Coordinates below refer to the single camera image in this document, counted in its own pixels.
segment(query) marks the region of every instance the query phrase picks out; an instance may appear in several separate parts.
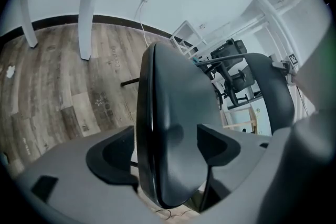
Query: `black metal frame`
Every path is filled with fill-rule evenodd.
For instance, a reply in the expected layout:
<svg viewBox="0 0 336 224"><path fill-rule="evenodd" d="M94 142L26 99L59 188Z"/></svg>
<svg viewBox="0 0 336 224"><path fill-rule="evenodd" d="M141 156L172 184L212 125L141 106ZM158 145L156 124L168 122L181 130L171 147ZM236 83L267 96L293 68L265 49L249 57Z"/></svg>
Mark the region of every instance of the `black metal frame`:
<svg viewBox="0 0 336 224"><path fill-rule="evenodd" d="M140 78L124 81L124 82L120 83L120 87L124 87L124 86L126 86L128 84L133 84L133 83L139 82L139 80L140 80Z"/></svg>
<svg viewBox="0 0 336 224"><path fill-rule="evenodd" d="M230 56L225 56L225 57L219 57L219 58L216 58L216 59L211 59L211 60L207 60L207 61L203 61L203 62L198 62L195 65L197 67L203 66L203 65L213 65L214 63L221 63L221 62L226 61L226 60L245 58L246 55L249 55L249 54L236 54L236 55L230 55Z"/></svg>
<svg viewBox="0 0 336 224"><path fill-rule="evenodd" d="M211 65L209 68L207 68L204 71L205 74L208 74L208 73L212 72L214 69L216 69L223 61L232 60L232 59L238 59L238 58L245 58L245 56L248 55L248 54L249 53L219 57L219 58L215 58L215 59L211 59L211 60L207 60L207 61L198 62L195 65L197 67L199 67L199 66L205 66L205 65ZM224 99L227 98L228 97L228 93L226 91L224 91L224 93L218 95L218 97L220 99L222 99L223 96L224 96ZM246 97L245 98L236 98L236 99L237 99L237 101L241 101L241 100L246 100Z"/></svg>

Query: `black baseboard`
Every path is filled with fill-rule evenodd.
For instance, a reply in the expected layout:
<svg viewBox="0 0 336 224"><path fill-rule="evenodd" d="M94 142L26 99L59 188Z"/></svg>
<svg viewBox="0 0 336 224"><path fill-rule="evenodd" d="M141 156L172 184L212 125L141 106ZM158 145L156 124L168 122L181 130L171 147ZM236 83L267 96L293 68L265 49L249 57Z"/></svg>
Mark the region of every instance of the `black baseboard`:
<svg viewBox="0 0 336 224"><path fill-rule="evenodd" d="M134 22L132 20L126 20L126 19L111 17L111 16L94 15L92 22L93 23L102 23L102 24L121 25L121 26L127 26L127 27L142 30L140 23ZM76 24L76 23L78 23L78 15L74 14L74 15L63 15L63 16L57 16L57 17L37 20L37 21L33 22L32 25L33 25L34 30L39 30L39 29L50 27L50 26L65 25L65 24ZM159 36L163 36L163 37L166 37L166 38L170 38L172 36L171 34L165 32L165 31L156 29L156 28L148 26L148 25L143 24L143 28L147 32L157 34ZM22 36L23 34L24 33L23 33L22 27L17 27L15 29L13 29L12 31L9 31L8 33L1 36L0 37L0 52L2 51L2 48L4 47L4 45L7 42L9 42L12 39L17 38L19 36Z"/></svg>

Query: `white object on floor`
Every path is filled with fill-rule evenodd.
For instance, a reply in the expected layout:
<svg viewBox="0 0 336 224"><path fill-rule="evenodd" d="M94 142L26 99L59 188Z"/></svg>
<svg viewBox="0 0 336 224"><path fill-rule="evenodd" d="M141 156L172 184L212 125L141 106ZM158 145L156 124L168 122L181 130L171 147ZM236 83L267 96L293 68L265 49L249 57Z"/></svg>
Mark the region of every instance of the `white object on floor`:
<svg viewBox="0 0 336 224"><path fill-rule="evenodd" d="M11 78L14 75L15 66L9 66L7 69L7 78Z"/></svg>

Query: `cable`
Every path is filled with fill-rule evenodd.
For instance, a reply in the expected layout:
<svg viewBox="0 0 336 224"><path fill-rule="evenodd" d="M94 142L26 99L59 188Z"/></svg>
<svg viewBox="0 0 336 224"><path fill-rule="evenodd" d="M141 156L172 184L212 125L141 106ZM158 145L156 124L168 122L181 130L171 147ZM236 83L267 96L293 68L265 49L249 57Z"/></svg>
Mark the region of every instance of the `cable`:
<svg viewBox="0 0 336 224"><path fill-rule="evenodd" d="M142 1L142 3L140 4L140 9L139 9L139 22L140 22L140 25L141 25L141 28L142 28L142 33L143 33L143 37L145 39L145 42L146 42L146 45L147 47L149 47L149 44L146 40L146 35L145 35L145 30L143 29L143 26L142 26L142 23L141 23L141 9L143 7L143 5L145 4L145 0Z"/></svg>
<svg viewBox="0 0 336 224"><path fill-rule="evenodd" d="M181 215L173 215L173 216L171 216L171 217L172 217L172 218L173 218L173 217L181 217L181 216L183 216L185 213L190 212L190 211L193 211L193 209L191 209L191 210L187 210L186 212L184 212L184 213L181 214Z"/></svg>
<svg viewBox="0 0 336 224"><path fill-rule="evenodd" d="M301 96L299 87L296 86L296 88L298 89L298 92L299 92L299 95L300 95L300 98L301 98L301 102L302 102L303 107L305 108L306 114L307 114L307 116L308 116L308 110L307 110L307 108L306 108L306 104L305 104L305 102L303 101L303 98L302 98L302 96Z"/></svg>
<svg viewBox="0 0 336 224"><path fill-rule="evenodd" d="M168 220L172 216L172 212L170 210L168 210L168 209L160 209L158 211L155 211L155 213L160 212L160 211L168 211L169 212L170 215L169 215L169 217L166 220Z"/></svg>

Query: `white shelving unit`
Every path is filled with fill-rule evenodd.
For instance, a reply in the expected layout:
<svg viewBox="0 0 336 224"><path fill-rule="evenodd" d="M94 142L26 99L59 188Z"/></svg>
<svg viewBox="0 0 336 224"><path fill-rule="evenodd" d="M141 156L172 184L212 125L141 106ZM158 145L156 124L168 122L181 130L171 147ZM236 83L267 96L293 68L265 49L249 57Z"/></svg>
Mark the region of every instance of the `white shelving unit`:
<svg viewBox="0 0 336 224"><path fill-rule="evenodd" d="M196 29L187 21L185 20L179 28L173 33L170 40L172 40L178 50L183 55L188 55L191 58L191 51L195 47L203 44L203 46L207 46L206 41L201 37L201 35L196 31ZM185 44L188 42L190 44L197 44L196 46L192 46L191 48Z"/></svg>

